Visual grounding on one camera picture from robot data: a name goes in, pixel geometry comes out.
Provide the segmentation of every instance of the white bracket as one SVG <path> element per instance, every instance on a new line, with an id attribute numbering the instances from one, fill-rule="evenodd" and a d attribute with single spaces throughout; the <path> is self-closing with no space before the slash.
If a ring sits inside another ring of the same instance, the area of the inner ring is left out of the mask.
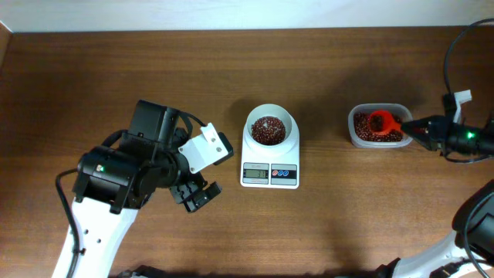
<path id="1" fill-rule="evenodd" d="M 208 167 L 228 155 L 213 124 L 201 127 L 202 134 L 187 141 L 178 151 L 187 158 L 192 174 Z"/>
<path id="2" fill-rule="evenodd" d="M 462 117 L 462 104 L 469 102 L 470 100 L 472 100 L 472 93 L 470 90 L 455 93 L 456 112 L 453 122 L 459 123 Z"/>

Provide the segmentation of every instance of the red scoop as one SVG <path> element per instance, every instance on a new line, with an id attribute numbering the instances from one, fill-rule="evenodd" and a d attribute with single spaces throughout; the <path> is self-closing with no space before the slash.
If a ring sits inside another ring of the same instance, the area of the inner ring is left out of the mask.
<path id="1" fill-rule="evenodd" d="M 383 119 L 383 125 L 381 131 L 375 131 L 372 129 L 371 121 L 376 116 L 381 116 Z M 403 131 L 401 131 L 401 124 L 395 122 L 393 115 L 386 110 L 378 110 L 373 112 L 369 116 L 369 121 L 367 122 L 367 125 L 369 126 L 369 130 L 373 134 L 377 134 L 377 135 L 388 135 L 392 131 L 400 131 L 401 133 L 403 133 Z"/>

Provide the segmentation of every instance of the wooden table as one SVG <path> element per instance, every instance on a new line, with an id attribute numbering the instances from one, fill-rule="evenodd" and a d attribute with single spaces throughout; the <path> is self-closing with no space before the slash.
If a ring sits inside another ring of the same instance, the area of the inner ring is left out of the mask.
<path id="1" fill-rule="evenodd" d="M 459 28 L 15 34 L 0 81 L 0 276 L 50 276 L 68 226 L 55 175 L 145 99 L 225 132 L 236 155 L 203 171 L 223 192 L 188 215 L 167 190 L 141 209 L 112 274 L 167 271 L 347 273 L 412 256 L 451 230 L 459 206 L 493 178 L 493 162 L 458 165 L 413 142 L 357 149 L 347 115 L 359 103 L 443 114 L 442 61 Z M 471 125 L 493 108 L 494 29 L 475 30 L 451 60 L 471 89 Z M 239 184 L 250 110 L 277 103 L 301 132 L 297 190 Z M 69 198 L 74 177 L 63 181 Z"/>

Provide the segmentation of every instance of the digital kitchen scale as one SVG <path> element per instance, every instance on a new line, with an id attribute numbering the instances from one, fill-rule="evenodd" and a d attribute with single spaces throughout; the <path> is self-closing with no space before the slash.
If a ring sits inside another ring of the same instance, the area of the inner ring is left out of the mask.
<path id="1" fill-rule="evenodd" d="M 285 140 L 280 144 L 266 146 L 252 138 L 252 125 L 267 116 L 277 117 L 285 125 Z M 244 126 L 240 184 L 256 188 L 298 188 L 299 142 L 299 128 L 286 110 L 275 104 L 255 108 Z"/>

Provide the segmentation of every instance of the plastic container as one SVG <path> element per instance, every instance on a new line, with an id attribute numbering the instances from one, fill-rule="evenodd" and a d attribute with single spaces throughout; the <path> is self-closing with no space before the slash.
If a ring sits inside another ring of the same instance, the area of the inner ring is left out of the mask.
<path id="1" fill-rule="evenodd" d="M 403 122 L 413 120 L 410 110 L 401 104 L 397 103 L 367 103 L 355 106 L 352 111 L 348 114 L 348 129 L 350 130 L 350 136 L 352 139 L 352 144 L 355 147 L 363 148 L 391 148 L 391 147 L 404 147 L 411 143 L 413 140 L 411 137 L 404 134 L 403 140 L 399 142 L 371 142 L 360 139 L 355 133 L 354 126 L 354 114 L 355 113 L 366 113 L 370 114 L 377 110 L 387 110 L 394 115 L 401 118 Z"/>

